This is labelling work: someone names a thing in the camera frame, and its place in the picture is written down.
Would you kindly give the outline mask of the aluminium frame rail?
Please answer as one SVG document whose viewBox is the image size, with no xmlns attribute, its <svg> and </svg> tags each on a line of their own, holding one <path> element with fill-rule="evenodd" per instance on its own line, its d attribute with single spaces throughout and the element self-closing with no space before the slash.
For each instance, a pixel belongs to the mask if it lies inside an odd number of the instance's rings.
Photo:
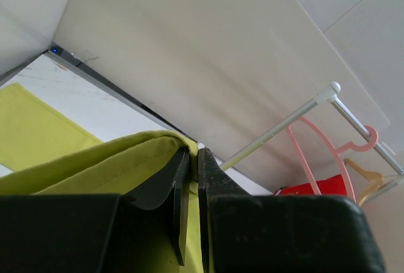
<svg viewBox="0 0 404 273">
<path fill-rule="evenodd" d="M 175 129 L 60 47 L 1 75 L 2 88 L 13 83 L 103 142 L 141 131 Z"/>
</svg>

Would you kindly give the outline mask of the pink plastic hanger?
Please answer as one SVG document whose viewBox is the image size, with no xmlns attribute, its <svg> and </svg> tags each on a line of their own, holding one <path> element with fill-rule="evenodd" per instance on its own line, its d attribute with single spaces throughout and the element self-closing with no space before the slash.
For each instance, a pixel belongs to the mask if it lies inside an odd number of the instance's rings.
<svg viewBox="0 0 404 273">
<path fill-rule="evenodd" d="M 304 170 L 306 177 L 308 178 L 308 182 L 302 185 L 279 189 L 276 193 L 279 195 L 341 195 L 351 198 L 354 202 L 357 203 L 358 198 L 355 196 L 353 184 L 350 179 L 347 166 L 343 162 L 341 155 L 348 150 L 353 150 L 355 152 L 367 152 L 370 149 L 373 149 L 373 147 L 376 146 L 379 140 L 379 134 L 376 129 L 371 126 L 366 126 L 366 129 L 369 131 L 371 137 L 370 141 L 364 145 L 357 145 L 352 141 L 349 141 L 340 147 L 336 147 L 314 123 L 306 118 L 299 118 L 299 121 L 301 123 L 304 123 L 313 132 L 315 132 L 315 134 L 317 134 L 317 136 L 327 146 L 329 152 L 337 163 L 339 173 L 331 178 L 317 181 L 298 143 L 298 140 L 296 139 L 292 131 L 292 127 L 288 126 L 286 128 L 286 132 L 288 133 L 289 139 L 292 142 L 294 149 L 299 157 L 299 162 Z"/>
</svg>

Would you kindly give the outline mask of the yellow-green trousers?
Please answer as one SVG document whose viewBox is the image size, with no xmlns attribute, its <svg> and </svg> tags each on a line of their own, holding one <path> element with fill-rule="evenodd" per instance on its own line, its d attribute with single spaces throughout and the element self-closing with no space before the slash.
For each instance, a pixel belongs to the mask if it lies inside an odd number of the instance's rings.
<svg viewBox="0 0 404 273">
<path fill-rule="evenodd" d="M 198 177 L 197 144 L 170 130 L 143 131 L 109 142 L 72 122 L 20 84 L 1 89 L 2 195 L 125 194 L 184 149 Z"/>
</svg>

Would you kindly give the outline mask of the white clothes rack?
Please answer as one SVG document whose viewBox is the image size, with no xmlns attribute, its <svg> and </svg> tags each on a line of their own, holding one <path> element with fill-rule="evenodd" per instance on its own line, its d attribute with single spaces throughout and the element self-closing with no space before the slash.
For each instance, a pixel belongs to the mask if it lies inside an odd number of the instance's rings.
<svg viewBox="0 0 404 273">
<path fill-rule="evenodd" d="M 226 161 L 245 145 L 278 125 L 313 95 L 314 92 L 302 94 L 296 89 L 276 92 L 260 105 L 257 100 L 248 100 L 236 89 L 227 92 L 210 90 L 198 107 L 197 125 L 192 136 L 211 148 L 221 161 Z M 392 122 L 364 89 L 351 89 L 344 84 L 338 98 L 354 118 L 377 130 L 379 143 L 386 149 L 387 139 L 383 132 Z M 304 117 L 317 126 L 336 147 L 349 141 L 357 144 L 365 142 L 346 119 L 347 115 L 328 101 L 316 105 Z M 294 122 L 291 129 L 314 175 L 318 179 L 334 175 L 337 167 L 322 139 L 301 121 Z M 252 194 L 274 192 L 280 187 L 307 181 L 286 130 L 281 130 L 227 172 Z"/>
</svg>

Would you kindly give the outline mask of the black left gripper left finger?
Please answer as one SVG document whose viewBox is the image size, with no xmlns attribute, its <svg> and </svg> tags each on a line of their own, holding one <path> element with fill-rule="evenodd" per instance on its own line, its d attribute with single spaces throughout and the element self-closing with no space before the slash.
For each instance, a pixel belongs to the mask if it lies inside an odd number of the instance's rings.
<svg viewBox="0 0 404 273">
<path fill-rule="evenodd" d="M 126 198 L 143 212 L 159 212 L 179 265 L 186 258 L 189 208 L 190 154 L 181 147 L 161 170 L 126 193 Z"/>
</svg>

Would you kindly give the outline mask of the wooden hanger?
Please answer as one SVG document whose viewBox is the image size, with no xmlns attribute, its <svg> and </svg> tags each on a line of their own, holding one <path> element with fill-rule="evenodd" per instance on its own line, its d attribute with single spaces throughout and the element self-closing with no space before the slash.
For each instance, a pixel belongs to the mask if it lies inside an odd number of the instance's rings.
<svg viewBox="0 0 404 273">
<path fill-rule="evenodd" d="M 375 171 L 368 171 L 362 167 L 360 167 L 356 162 L 353 160 L 346 158 L 343 160 L 346 166 L 351 167 L 354 171 L 359 173 L 363 178 L 367 180 L 367 187 L 364 191 L 360 194 L 360 197 L 357 201 L 358 205 L 361 207 L 365 204 L 368 199 L 370 199 L 371 195 L 376 193 L 378 189 L 384 185 L 384 176 Z"/>
</svg>

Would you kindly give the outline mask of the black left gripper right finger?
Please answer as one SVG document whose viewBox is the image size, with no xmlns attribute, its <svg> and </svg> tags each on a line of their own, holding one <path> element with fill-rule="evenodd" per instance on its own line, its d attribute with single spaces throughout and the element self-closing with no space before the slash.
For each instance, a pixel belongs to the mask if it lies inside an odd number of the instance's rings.
<svg viewBox="0 0 404 273">
<path fill-rule="evenodd" d="M 198 153 L 199 226 L 203 272 L 209 272 L 209 198 L 216 195 L 249 194 L 220 169 L 211 150 L 203 148 Z"/>
</svg>

